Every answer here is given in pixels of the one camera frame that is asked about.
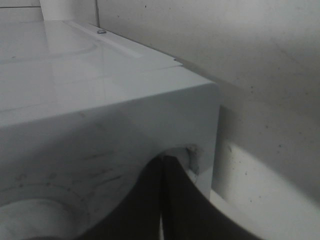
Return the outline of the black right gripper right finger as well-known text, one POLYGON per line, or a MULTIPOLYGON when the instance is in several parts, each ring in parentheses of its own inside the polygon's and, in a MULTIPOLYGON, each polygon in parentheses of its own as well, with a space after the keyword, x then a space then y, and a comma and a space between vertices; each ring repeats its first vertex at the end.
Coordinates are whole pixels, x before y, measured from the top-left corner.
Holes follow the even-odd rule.
POLYGON ((162 226, 166 240, 257 240, 196 188, 175 156, 162 158, 162 226))

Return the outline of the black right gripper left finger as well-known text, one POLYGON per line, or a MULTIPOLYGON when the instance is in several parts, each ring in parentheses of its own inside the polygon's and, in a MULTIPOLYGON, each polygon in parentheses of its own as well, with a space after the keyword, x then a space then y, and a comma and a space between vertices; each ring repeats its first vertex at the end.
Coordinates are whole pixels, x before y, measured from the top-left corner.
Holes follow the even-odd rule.
POLYGON ((78 240, 158 240, 163 162, 153 158, 121 203, 78 240))

